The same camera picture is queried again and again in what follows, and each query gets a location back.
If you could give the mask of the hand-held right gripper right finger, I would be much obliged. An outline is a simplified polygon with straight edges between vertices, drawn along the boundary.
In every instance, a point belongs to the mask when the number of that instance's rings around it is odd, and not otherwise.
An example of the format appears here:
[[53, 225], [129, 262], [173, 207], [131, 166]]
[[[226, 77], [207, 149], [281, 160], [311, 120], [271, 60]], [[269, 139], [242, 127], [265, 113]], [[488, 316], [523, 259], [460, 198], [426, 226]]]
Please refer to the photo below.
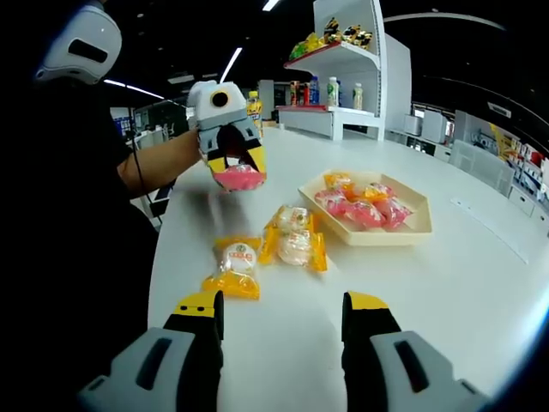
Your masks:
[[343, 295], [341, 367], [349, 411], [483, 411], [489, 399], [379, 298]]

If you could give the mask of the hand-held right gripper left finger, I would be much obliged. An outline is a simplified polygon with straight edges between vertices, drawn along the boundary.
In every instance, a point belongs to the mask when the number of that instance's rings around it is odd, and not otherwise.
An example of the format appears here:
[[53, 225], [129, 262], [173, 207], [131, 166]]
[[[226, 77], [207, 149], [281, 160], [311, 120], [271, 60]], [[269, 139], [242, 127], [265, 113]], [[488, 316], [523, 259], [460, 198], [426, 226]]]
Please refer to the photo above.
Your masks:
[[223, 338], [223, 292], [192, 294], [163, 327], [118, 354], [109, 374], [78, 393], [78, 404], [83, 411], [216, 411]]

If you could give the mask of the person's left hand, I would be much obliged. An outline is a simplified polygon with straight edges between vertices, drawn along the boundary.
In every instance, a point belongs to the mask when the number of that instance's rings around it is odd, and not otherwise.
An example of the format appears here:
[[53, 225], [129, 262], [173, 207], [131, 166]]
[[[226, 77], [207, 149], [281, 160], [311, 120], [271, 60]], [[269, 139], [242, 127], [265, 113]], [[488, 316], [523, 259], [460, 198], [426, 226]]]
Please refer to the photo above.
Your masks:
[[233, 125], [228, 124], [220, 128], [217, 142], [226, 167], [242, 164], [251, 165], [251, 157], [244, 145], [246, 141], [240, 131]]

